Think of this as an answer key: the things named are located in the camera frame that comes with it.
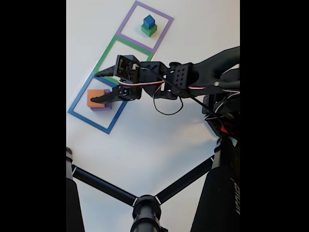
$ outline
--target block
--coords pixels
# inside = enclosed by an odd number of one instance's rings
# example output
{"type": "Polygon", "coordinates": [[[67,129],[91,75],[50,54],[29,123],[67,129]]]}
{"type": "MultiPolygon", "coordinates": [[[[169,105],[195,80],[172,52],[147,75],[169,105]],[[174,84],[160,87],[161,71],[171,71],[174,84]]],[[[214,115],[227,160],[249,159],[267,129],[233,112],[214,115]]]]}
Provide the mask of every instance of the block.
{"type": "Polygon", "coordinates": [[[152,18],[151,15],[148,15],[146,18],[144,18],[144,25],[146,29],[150,30],[155,25],[155,19],[152,18]]]}
{"type": "MultiPolygon", "coordinates": [[[[109,89],[105,89],[105,93],[110,93],[111,91],[109,89]]],[[[91,108],[92,111],[101,111],[101,110],[111,110],[112,109],[112,103],[105,103],[105,108],[91,108]]]]}
{"type": "Polygon", "coordinates": [[[156,24],[152,28],[150,28],[150,30],[148,30],[144,24],[141,26],[141,30],[149,37],[156,32],[156,28],[156,24]]]}
{"type": "Polygon", "coordinates": [[[111,103],[109,104],[102,104],[102,103],[96,103],[92,102],[90,99],[94,97],[100,97],[104,95],[105,93],[110,92],[109,89],[88,89],[87,91],[87,106],[93,110],[93,111],[98,111],[98,110],[110,110],[112,108],[111,103]]]}

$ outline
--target green cube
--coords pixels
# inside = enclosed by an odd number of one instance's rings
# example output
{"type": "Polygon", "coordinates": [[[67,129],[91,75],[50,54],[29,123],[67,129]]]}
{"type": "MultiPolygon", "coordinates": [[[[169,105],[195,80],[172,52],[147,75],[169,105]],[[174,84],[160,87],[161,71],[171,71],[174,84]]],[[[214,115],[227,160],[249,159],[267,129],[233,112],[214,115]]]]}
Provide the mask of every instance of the green cube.
{"type": "Polygon", "coordinates": [[[147,29],[146,26],[143,24],[143,25],[141,26],[141,30],[142,30],[146,35],[148,35],[148,36],[150,37],[150,36],[152,36],[152,34],[154,34],[155,31],[156,31],[156,24],[155,24],[152,28],[150,28],[150,29],[147,29]]]}

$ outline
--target red component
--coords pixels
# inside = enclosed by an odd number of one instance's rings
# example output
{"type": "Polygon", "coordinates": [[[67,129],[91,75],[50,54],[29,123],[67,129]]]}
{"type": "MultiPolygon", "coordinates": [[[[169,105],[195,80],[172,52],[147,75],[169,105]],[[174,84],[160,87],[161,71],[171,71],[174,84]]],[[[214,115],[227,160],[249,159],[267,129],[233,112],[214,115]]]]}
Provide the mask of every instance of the red component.
{"type": "MultiPolygon", "coordinates": [[[[231,126],[231,127],[233,127],[233,128],[236,128],[234,125],[232,125],[232,124],[230,124],[230,123],[228,123],[228,122],[224,122],[224,125],[227,125],[227,126],[231,126]]],[[[225,133],[225,134],[230,134],[230,133],[225,129],[224,126],[221,126],[221,131],[222,131],[223,133],[225,133]]]]}

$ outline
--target blue cube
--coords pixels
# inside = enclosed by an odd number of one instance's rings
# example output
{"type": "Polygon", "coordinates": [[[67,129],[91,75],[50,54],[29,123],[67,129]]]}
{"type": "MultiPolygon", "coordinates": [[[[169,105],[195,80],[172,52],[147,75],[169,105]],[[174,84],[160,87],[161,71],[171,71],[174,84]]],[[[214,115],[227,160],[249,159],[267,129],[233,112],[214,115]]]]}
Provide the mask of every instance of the blue cube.
{"type": "Polygon", "coordinates": [[[146,18],[144,18],[144,25],[149,30],[155,25],[155,19],[151,17],[151,15],[148,15],[146,18]]]}

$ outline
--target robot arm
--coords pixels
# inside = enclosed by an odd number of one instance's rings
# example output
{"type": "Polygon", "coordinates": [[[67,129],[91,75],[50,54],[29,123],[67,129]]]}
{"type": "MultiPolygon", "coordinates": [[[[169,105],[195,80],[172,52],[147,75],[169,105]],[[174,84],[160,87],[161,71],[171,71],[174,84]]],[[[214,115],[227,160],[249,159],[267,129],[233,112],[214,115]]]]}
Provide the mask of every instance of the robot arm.
{"type": "Polygon", "coordinates": [[[194,96],[224,93],[223,89],[226,88],[239,90],[239,68],[224,73],[239,62],[240,47],[225,50],[197,64],[171,62],[169,68],[160,61],[139,62],[134,56],[118,56],[116,65],[96,73],[95,76],[118,76],[121,78],[120,84],[111,93],[92,98],[91,101],[107,103],[140,99],[142,88],[151,97],[155,94],[154,98],[188,98],[167,82],[194,96]],[[160,77],[166,80],[164,90],[155,93],[162,82],[160,77]]]}
{"type": "Polygon", "coordinates": [[[171,62],[169,67],[160,61],[139,62],[134,56],[118,56],[114,66],[95,76],[120,77],[119,85],[113,87],[111,93],[92,98],[91,101],[108,103],[140,99],[142,88],[154,99],[176,100],[178,97],[205,95],[203,103],[195,101],[203,105],[202,113],[208,114],[205,120],[220,137],[226,130],[217,125],[224,124],[226,128],[229,127],[228,131],[239,131],[240,74],[239,68],[231,69],[239,63],[240,46],[197,64],[171,62]]]}

